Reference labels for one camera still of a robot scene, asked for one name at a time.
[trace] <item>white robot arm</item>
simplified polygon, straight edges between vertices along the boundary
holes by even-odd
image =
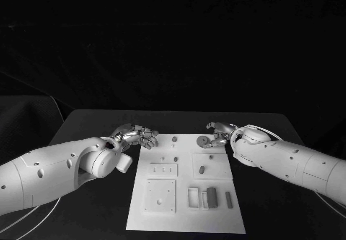
[[[0,216],[51,203],[117,168],[126,173],[132,145],[149,150],[158,131],[128,124],[110,137],[90,138],[34,150],[0,166]]]
[[[234,157],[250,167],[259,167],[289,183],[311,189],[346,205],[346,161],[319,151],[280,140],[273,141],[266,129],[249,125],[210,123],[215,140],[204,148],[231,142]]]

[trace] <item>robotic hand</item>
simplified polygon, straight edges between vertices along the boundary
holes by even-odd
[[[259,167],[282,180],[315,191],[319,197],[322,194],[346,205],[345,160],[283,141],[275,133],[257,126],[240,128],[228,123],[213,122],[207,128],[215,128],[215,140],[204,146],[205,149],[223,147],[230,141],[234,158],[243,164]]]
[[[110,137],[90,138],[34,150],[0,166],[0,216],[51,203],[115,169],[126,173],[132,145],[149,150],[158,131],[126,124]]]

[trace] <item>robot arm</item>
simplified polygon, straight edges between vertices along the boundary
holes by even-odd
[[[132,145],[152,149],[159,132],[125,126],[110,137],[40,148],[0,166],[0,216],[51,203],[116,168],[128,172],[133,158],[123,152]]]
[[[257,127],[239,128],[215,123],[217,139],[205,148],[230,140],[234,157],[289,183],[325,195],[346,205],[346,161],[288,141],[273,141]]]

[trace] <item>table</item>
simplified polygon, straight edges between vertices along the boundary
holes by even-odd
[[[76,110],[51,145],[107,137],[128,123],[162,134],[213,134],[211,122],[240,127],[252,124],[275,132],[286,141],[303,145],[296,129],[282,114],[228,112],[172,112],[125,110]],[[342,239],[346,235],[342,217],[324,204],[315,193],[280,180],[260,168],[249,167],[233,157],[234,184],[247,235],[185,232],[126,231],[141,158],[141,146],[126,152],[133,165],[126,174],[117,170],[104,179],[89,182],[63,197],[60,205],[25,240],[132,240],[132,239]],[[21,237],[47,217],[55,202],[18,224],[12,236]]]

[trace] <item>black backdrop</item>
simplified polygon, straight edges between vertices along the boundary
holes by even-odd
[[[45,1],[2,12],[2,95],[50,95],[66,117],[282,113],[319,150],[345,134],[342,1]]]

